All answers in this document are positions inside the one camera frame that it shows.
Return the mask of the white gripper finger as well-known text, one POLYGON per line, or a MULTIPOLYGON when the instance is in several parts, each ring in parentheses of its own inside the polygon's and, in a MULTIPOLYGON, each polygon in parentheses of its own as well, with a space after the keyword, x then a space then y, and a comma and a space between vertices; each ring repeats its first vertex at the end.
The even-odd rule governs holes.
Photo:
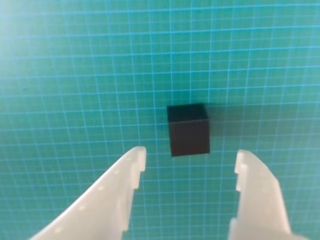
POLYGON ((103 173, 34 240, 120 240, 128 231, 147 150, 136 146, 103 173))
POLYGON ((236 156, 239 203, 229 225, 230 240, 298 240, 292 232, 281 186, 271 170, 253 153, 236 156))

